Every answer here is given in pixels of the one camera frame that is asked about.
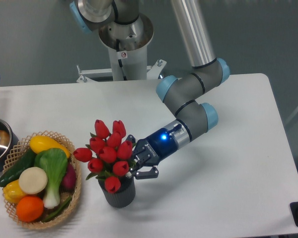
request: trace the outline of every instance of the tulip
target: tulip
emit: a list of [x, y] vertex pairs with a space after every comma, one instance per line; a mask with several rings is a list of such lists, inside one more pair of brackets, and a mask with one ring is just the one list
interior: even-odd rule
[[88, 148], [77, 148], [73, 155], [78, 161], [85, 163], [91, 160], [93, 153]]
[[121, 160], [128, 160], [130, 159], [132, 153], [133, 144], [130, 141], [126, 140], [118, 147], [117, 157]]
[[109, 193], [115, 193], [120, 188], [121, 184], [117, 177], [111, 176], [105, 180], [105, 189]]
[[103, 170], [104, 164], [101, 159], [92, 158], [87, 165], [88, 169], [93, 173], [99, 173]]
[[109, 147], [115, 148], [121, 144], [121, 135], [119, 132], [114, 132], [107, 140], [107, 145]]
[[113, 166], [113, 173], [117, 176], [124, 176], [129, 171], [127, 161], [118, 161]]
[[106, 146], [106, 142], [99, 137], [92, 137], [89, 140], [89, 145], [97, 155], [99, 155], [99, 151]]
[[121, 138], [124, 138], [126, 136], [126, 129], [125, 125], [121, 120], [119, 121], [114, 121], [113, 122], [113, 132], [119, 132], [121, 135]]
[[101, 139], [107, 138], [110, 134], [108, 127], [105, 125], [105, 123], [102, 120], [96, 120], [95, 131], [96, 131], [97, 137]]
[[99, 157], [106, 163], [114, 163], [117, 159], [117, 153], [114, 148], [105, 146], [99, 151]]

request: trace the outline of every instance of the white table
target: white table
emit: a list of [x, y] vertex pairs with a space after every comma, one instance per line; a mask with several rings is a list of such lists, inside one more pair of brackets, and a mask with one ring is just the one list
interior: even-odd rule
[[[158, 81], [0, 88], [0, 118], [15, 134], [57, 131], [83, 147], [96, 119], [121, 119], [144, 138], [174, 120], [155, 94]], [[298, 233], [289, 204], [298, 174], [268, 78], [233, 75], [198, 99], [219, 124], [137, 180], [126, 208], [109, 206], [95, 180], [84, 181], [77, 211], [62, 226], [23, 229], [8, 217], [0, 190], [0, 237], [253, 237]], [[88, 170], [82, 164], [82, 176]]]

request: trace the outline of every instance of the yellow squash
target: yellow squash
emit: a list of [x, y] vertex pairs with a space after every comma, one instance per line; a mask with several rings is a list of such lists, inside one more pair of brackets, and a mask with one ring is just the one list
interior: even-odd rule
[[8, 183], [3, 189], [4, 198], [10, 203], [18, 203], [27, 194], [19, 186], [19, 180]]
[[33, 136], [30, 140], [30, 148], [36, 154], [51, 148], [60, 148], [65, 152], [67, 158], [69, 158], [71, 155], [71, 153], [65, 146], [61, 145], [56, 140], [43, 135]]

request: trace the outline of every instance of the woven basket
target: woven basket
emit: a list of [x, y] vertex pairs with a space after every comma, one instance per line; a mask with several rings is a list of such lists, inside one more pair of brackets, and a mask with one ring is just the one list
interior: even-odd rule
[[[61, 198], [61, 203], [64, 202], [69, 196], [72, 196], [72, 200], [69, 204], [69, 206], [56, 218], [49, 222], [33, 222], [33, 223], [25, 223], [22, 222], [18, 219], [18, 216], [16, 215], [16, 204], [14, 203], [9, 203], [8, 201], [4, 200], [5, 203], [5, 208], [6, 212], [9, 214], [9, 217], [11, 217], [15, 222], [17, 222], [18, 225], [32, 229], [32, 230], [41, 230], [41, 229], [46, 229], [53, 227], [63, 220], [65, 220], [71, 212], [75, 209], [78, 199], [80, 196], [80, 187], [81, 187], [81, 171], [80, 171], [80, 166], [79, 166], [79, 161], [75, 159], [73, 156], [73, 152], [75, 150], [73, 144], [63, 135], [58, 134], [57, 132], [52, 132], [52, 131], [44, 131], [44, 132], [39, 132], [39, 133], [33, 133], [31, 136], [27, 136], [25, 139], [22, 139], [21, 141], [18, 142], [17, 145], [15, 145], [11, 151], [10, 154], [7, 156], [7, 159], [5, 161], [5, 165], [3, 167], [3, 172], [5, 173], [14, 163], [24, 154], [24, 152], [29, 148], [29, 142], [30, 139], [33, 136], [36, 135], [44, 135], [48, 136], [50, 138], [55, 139], [57, 142], [60, 144], [64, 145], [67, 147], [67, 149], [71, 153], [71, 157], [69, 158], [71, 165], [76, 171], [76, 186], [74, 191], [68, 192], [65, 190], [60, 189], [60, 198]], [[40, 219], [44, 219], [47, 217], [51, 212], [53, 212], [54, 209], [45, 209], [43, 215], [41, 216]]]

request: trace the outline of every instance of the cucumber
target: cucumber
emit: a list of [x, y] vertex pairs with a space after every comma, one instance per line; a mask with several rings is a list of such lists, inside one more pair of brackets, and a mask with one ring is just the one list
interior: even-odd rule
[[8, 183], [19, 179], [21, 173], [27, 168], [33, 167], [36, 154], [28, 148], [23, 156], [0, 177], [0, 187], [5, 187]]

